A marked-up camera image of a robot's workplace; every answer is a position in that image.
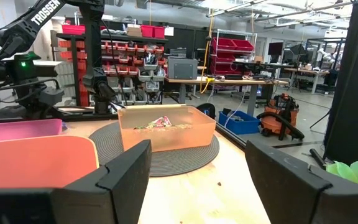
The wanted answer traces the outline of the opaque orange plastic bin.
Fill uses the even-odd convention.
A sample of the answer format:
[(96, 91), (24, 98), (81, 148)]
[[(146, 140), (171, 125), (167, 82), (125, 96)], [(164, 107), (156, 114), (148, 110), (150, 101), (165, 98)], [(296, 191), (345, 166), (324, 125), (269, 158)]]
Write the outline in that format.
[(99, 167), (96, 146), (69, 135), (0, 141), (0, 189), (62, 188)]

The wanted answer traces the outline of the wooden workbench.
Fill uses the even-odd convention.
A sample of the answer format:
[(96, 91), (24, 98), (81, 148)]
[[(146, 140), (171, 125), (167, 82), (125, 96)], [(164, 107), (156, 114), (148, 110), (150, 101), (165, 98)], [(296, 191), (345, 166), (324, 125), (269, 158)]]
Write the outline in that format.
[[(165, 77), (165, 81), (168, 83), (179, 83), (180, 91), (179, 91), (179, 99), (176, 100), (179, 104), (185, 104), (185, 95), (186, 95), (186, 87), (185, 85), (196, 85), (196, 84), (207, 84), (207, 77), (197, 77), (196, 80), (180, 80), (180, 79), (170, 79)], [(224, 81), (212, 81), (212, 84), (218, 85), (238, 85), (238, 86), (246, 86), (250, 85), (250, 96), (248, 100), (247, 114), (253, 115), (254, 109), (256, 105), (257, 99), (257, 89), (259, 85), (286, 85), (288, 82), (280, 81), (280, 80), (253, 80), (253, 79), (243, 79), (243, 80), (224, 80)]]

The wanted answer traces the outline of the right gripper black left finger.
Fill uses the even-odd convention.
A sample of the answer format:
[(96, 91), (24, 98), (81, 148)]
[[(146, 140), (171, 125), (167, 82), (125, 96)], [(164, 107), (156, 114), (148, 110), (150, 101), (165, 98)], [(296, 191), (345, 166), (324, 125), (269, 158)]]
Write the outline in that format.
[(0, 189), (0, 224), (137, 224), (151, 157), (143, 140), (62, 188)]

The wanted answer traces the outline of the blue storage bin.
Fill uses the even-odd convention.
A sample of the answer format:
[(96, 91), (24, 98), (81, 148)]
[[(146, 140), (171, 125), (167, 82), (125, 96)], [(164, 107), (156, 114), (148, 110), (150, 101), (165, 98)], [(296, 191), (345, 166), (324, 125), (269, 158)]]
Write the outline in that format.
[(254, 134), (259, 132), (260, 121), (242, 111), (236, 111), (230, 117), (231, 112), (225, 114), (223, 111), (219, 112), (218, 123), (230, 130), (234, 134)]

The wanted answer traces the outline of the translucent orange plastic bin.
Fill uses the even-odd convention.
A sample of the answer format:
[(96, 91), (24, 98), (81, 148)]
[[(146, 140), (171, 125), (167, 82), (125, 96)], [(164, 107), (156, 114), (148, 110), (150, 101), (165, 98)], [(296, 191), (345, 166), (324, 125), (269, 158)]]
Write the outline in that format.
[[(119, 109), (122, 145), (128, 150), (143, 140), (151, 141), (153, 152), (172, 151), (211, 143), (216, 121), (194, 106), (145, 105)], [(134, 129), (167, 116), (172, 125), (190, 124), (190, 129)]]

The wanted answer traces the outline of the parts shelf with red bins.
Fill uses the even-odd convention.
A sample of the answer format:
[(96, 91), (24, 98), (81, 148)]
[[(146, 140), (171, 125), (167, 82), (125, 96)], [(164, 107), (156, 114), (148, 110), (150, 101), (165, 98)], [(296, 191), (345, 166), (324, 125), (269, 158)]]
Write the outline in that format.
[[(78, 106), (94, 106), (95, 97), (85, 88), (87, 61), (84, 26), (64, 25), (57, 34), (60, 57), (73, 69), (70, 85)], [(100, 60), (115, 101), (126, 105), (155, 105), (163, 102), (167, 40), (160, 27), (129, 26), (123, 30), (101, 26)]]

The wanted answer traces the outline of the grey metal box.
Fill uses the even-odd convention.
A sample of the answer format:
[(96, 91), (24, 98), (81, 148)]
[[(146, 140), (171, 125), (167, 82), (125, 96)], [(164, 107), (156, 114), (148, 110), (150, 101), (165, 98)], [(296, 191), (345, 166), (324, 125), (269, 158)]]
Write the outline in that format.
[(197, 66), (196, 59), (168, 57), (168, 78), (178, 80), (196, 80), (197, 79)]

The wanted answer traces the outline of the colourful granola bar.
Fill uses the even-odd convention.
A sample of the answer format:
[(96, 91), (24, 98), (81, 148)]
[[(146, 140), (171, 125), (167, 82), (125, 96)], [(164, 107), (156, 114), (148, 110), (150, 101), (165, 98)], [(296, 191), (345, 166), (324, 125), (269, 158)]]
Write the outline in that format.
[(149, 128), (164, 128), (164, 127), (168, 127), (168, 126), (171, 126), (171, 122), (170, 120), (168, 119), (167, 116), (162, 116), (158, 119), (156, 119), (155, 121), (152, 121), (150, 122), (146, 128), (149, 129)]
[(163, 124), (163, 125), (156, 125), (156, 124), (151, 124), (148, 126), (138, 126), (135, 127), (134, 129), (164, 129), (164, 130), (169, 130), (169, 129), (190, 129), (193, 126), (190, 124), (179, 124), (179, 125), (169, 125), (169, 124)]

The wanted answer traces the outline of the grey round woven mat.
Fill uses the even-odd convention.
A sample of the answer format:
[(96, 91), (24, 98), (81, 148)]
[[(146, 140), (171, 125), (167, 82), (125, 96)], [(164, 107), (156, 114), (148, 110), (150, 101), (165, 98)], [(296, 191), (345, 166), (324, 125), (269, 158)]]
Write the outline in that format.
[[(99, 164), (104, 165), (124, 152), (118, 123), (97, 129), (89, 138), (95, 143)], [(219, 154), (219, 141), (213, 136), (211, 144), (174, 151), (152, 153), (150, 176), (167, 177), (200, 169)]]

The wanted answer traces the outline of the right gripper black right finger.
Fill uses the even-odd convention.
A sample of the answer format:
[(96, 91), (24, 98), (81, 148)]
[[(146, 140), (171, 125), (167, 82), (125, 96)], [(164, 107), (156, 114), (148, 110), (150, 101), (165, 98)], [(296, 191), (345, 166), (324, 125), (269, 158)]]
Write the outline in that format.
[(358, 224), (358, 184), (259, 142), (245, 158), (271, 224)]

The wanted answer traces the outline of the translucent pink plastic bin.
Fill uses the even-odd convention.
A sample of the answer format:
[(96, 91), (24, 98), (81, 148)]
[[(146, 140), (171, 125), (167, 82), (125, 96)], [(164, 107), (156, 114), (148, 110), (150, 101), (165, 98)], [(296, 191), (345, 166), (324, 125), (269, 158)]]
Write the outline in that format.
[(59, 135), (62, 120), (43, 119), (0, 123), (0, 141)]

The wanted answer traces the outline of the orange shop vacuum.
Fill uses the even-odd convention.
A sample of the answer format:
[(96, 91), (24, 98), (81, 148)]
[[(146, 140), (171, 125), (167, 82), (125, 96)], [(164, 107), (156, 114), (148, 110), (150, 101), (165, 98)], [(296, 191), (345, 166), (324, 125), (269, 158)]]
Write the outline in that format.
[(305, 135), (296, 128), (299, 106), (288, 94), (276, 95), (264, 107), (264, 112), (257, 115), (263, 136), (277, 134), (280, 141), (286, 135), (292, 139), (303, 140)]

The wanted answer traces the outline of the black curtain backdrop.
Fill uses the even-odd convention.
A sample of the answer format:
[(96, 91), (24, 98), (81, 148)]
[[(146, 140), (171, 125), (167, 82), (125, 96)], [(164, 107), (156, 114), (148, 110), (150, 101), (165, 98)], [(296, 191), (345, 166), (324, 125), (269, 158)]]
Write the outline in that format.
[(358, 161), (358, 0), (354, 0), (324, 146), (325, 157), (332, 161)]

